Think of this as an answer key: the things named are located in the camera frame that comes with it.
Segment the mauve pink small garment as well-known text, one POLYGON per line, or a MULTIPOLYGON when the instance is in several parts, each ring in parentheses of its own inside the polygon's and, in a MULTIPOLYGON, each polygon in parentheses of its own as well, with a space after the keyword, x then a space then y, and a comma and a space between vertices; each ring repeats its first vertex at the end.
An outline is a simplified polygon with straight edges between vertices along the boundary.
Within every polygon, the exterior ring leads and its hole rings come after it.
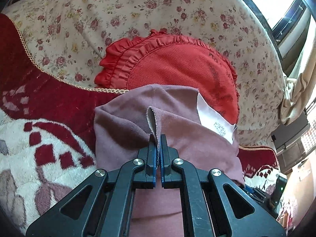
MULTIPOLYGON (((244 184, 238 158, 237 127, 211 108, 197 89, 147 85, 95 109, 96 162, 112 171, 134 159, 150 136, 166 136, 168 146, 196 168, 218 168, 244 184)), ((139 189, 130 236, 182 236, 179 190, 139 189)))

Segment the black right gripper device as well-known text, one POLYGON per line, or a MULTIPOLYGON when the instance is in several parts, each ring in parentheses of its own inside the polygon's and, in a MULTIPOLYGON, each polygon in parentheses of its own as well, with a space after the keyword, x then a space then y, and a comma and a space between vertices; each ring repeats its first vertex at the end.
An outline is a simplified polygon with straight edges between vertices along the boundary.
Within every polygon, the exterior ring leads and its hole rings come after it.
POLYGON ((286 175, 280 173, 276 176, 276 183, 267 187, 266 190, 248 185, 244 188, 244 192, 275 219, 278 217, 280 200, 288 182, 286 175))

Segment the grey air cooler unit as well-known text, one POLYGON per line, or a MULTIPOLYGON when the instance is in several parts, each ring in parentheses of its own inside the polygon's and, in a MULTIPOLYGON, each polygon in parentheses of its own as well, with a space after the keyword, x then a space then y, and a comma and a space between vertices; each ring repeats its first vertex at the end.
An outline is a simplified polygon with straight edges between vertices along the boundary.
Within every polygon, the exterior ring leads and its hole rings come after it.
POLYGON ((283 174, 297 165, 306 156, 300 138, 309 130, 305 111, 290 125, 280 124, 276 130, 271 133, 271 138, 276 149, 277 160, 280 170, 283 174))

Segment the red and white fleece blanket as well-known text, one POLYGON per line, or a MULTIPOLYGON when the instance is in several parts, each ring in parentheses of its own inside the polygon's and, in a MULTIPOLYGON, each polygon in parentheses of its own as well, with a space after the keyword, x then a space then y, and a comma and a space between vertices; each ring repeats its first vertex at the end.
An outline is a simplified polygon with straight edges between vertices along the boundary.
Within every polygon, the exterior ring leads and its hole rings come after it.
MULTIPOLYGON (((41 71, 20 31, 1 15, 1 209, 12 224, 26 233, 99 169, 95 109, 128 91, 81 88, 41 71)), ((155 187, 162 186, 160 137, 154 137, 155 187)), ((249 152, 238 144, 244 178, 249 152)))

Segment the metal window grille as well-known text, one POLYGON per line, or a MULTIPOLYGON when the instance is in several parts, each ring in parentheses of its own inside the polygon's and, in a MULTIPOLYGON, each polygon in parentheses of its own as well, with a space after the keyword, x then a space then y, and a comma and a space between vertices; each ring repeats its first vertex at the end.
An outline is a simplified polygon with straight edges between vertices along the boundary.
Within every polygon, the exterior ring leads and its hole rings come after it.
POLYGON ((305 153, 310 153, 315 150, 315 99, 306 109, 309 129, 300 138, 305 153))

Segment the beige curtain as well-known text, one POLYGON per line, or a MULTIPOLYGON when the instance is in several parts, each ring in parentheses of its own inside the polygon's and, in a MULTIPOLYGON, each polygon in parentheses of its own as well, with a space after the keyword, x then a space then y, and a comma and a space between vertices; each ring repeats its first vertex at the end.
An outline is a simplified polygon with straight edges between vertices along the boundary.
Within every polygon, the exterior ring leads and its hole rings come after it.
POLYGON ((281 123, 290 125, 304 111, 315 87, 315 43, 313 44, 307 64, 297 79, 285 79, 283 101, 280 104, 279 117, 281 123))

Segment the red ruffled cushion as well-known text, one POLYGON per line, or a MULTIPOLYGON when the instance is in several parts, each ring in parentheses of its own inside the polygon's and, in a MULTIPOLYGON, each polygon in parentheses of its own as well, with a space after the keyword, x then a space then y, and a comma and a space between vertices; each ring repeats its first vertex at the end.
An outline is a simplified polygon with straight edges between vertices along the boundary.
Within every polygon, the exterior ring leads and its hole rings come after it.
POLYGON ((123 38, 110 44, 100 66, 102 70, 94 79, 99 87, 193 87, 226 121, 238 121, 237 73, 225 56, 201 40, 152 30, 147 37, 123 38))

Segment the floral cream bedsheet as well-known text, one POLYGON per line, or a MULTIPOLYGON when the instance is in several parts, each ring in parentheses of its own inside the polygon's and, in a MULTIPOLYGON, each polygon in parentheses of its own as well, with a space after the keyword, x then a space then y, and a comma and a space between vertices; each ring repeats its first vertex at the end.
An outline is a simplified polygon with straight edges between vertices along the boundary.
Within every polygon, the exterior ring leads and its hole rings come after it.
POLYGON ((105 49, 150 30, 200 39, 236 69, 239 142, 272 147, 284 76, 260 21, 242 0, 21 0, 3 10, 32 62, 74 86, 94 86, 105 49))

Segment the dark framed window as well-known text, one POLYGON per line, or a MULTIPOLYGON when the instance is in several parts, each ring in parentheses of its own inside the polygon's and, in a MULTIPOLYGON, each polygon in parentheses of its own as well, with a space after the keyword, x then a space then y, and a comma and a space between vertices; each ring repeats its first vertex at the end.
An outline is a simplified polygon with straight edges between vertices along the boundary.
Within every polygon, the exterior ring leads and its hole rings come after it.
POLYGON ((311 0, 243 0, 267 29, 284 73, 296 78, 307 68, 315 43, 311 0))

